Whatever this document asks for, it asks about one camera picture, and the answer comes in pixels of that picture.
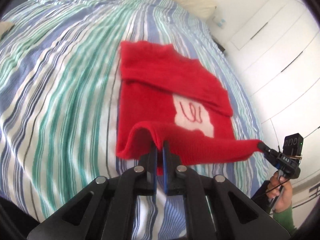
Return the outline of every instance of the striped bedsheet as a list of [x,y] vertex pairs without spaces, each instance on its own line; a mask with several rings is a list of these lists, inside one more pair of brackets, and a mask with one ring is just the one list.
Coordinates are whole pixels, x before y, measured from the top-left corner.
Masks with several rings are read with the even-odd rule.
[[[261,139],[248,97],[207,25],[172,0],[29,0],[2,20],[15,26],[0,41],[0,195],[39,221],[95,177],[136,164],[115,156],[122,40],[172,43],[198,58],[228,90],[236,138]],[[259,153],[194,169],[223,174],[248,196],[267,175]],[[166,197],[162,188],[159,177],[156,203],[139,197],[134,239],[185,233],[182,198]]]

